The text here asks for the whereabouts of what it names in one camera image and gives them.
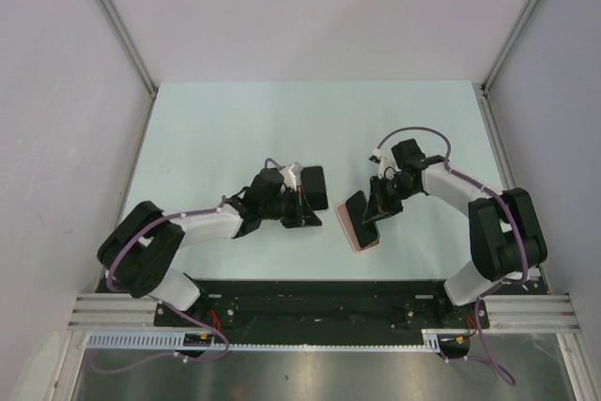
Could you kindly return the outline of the teal-edged black smartphone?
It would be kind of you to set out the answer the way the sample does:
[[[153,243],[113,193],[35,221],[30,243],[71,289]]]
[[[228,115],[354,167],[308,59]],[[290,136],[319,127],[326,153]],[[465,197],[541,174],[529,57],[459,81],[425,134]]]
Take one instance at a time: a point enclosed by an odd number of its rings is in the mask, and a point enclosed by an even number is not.
[[[366,221],[364,213],[367,210],[367,198],[364,191],[357,191],[345,202],[347,215],[350,220],[349,236],[353,248],[363,252],[375,246],[379,241],[379,231],[373,221]]]

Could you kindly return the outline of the pink phone case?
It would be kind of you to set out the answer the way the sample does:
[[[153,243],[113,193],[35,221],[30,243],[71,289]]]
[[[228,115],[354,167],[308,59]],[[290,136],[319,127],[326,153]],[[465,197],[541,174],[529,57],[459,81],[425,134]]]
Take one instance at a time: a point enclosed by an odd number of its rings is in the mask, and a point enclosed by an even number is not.
[[[365,254],[371,250],[376,249],[380,241],[377,239],[373,243],[369,244],[366,247],[361,247],[358,242],[357,235],[352,227],[352,222],[350,221],[350,217],[348,215],[347,207],[345,204],[340,204],[335,208],[337,218],[339,220],[340,225],[342,226],[343,231],[347,237],[347,240],[351,246],[351,249],[355,254]]]

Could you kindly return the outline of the white-edged black smartphone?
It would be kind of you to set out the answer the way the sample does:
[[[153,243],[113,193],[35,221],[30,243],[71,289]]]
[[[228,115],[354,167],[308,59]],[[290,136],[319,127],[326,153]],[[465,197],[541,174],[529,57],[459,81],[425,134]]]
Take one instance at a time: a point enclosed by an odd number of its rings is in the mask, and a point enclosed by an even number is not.
[[[315,212],[327,211],[329,200],[323,167],[304,167],[301,170],[300,179],[304,196],[311,209]]]

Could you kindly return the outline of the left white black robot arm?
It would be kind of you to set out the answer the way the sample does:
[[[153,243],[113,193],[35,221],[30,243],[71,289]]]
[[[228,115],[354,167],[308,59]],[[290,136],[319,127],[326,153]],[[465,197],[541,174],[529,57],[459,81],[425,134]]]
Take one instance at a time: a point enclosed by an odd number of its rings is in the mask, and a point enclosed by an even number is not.
[[[151,201],[139,203],[100,246],[97,259],[110,291],[168,304],[179,319],[194,326],[208,313],[203,299],[207,293],[173,268],[180,249],[209,240],[240,239],[265,221],[286,229],[320,227],[318,214],[328,207],[322,167],[266,166],[250,185],[213,208],[168,213]]]

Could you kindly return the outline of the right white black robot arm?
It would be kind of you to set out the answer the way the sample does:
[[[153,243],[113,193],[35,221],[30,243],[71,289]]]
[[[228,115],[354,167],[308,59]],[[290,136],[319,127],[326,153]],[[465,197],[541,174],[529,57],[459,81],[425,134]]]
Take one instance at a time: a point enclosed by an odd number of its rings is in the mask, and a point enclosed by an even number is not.
[[[454,327],[467,305],[497,285],[525,283],[530,268],[547,259],[547,245],[529,193],[498,191],[453,168],[448,157],[426,156],[416,140],[397,143],[393,156],[376,147],[370,157],[378,171],[370,190],[358,191],[346,202],[350,229],[361,250],[379,238],[377,223],[403,210],[404,201],[435,196],[466,216],[470,260],[443,284],[445,296],[433,303],[433,315],[444,327]]]

